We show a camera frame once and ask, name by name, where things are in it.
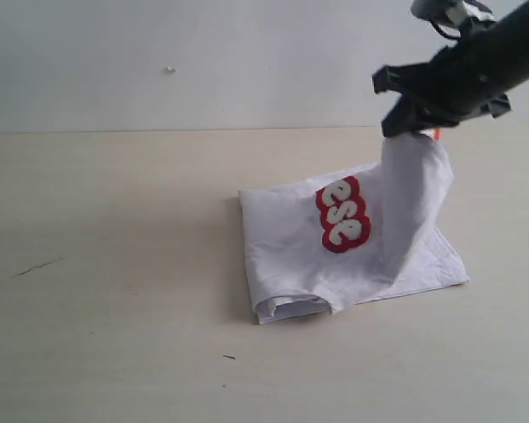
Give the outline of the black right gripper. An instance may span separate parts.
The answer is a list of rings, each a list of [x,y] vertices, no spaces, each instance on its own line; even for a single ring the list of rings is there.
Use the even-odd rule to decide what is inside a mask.
[[[384,65],[372,75],[375,94],[424,92],[427,64]],[[469,48],[446,64],[431,82],[437,106],[456,116],[470,115],[485,101],[501,96],[529,80],[529,26],[493,26],[475,36]],[[385,137],[437,128],[454,128],[458,120],[398,99],[382,120]]]

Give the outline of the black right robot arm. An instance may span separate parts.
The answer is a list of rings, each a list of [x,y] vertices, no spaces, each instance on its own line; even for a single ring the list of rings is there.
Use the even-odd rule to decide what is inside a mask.
[[[400,95],[381,122],[384,136],[510,112],[508,91],[529,80],[529,1],[503,19],[478,1],[415,1],[411,13],[453,43],[428,62],[373,75],[375,93]]]

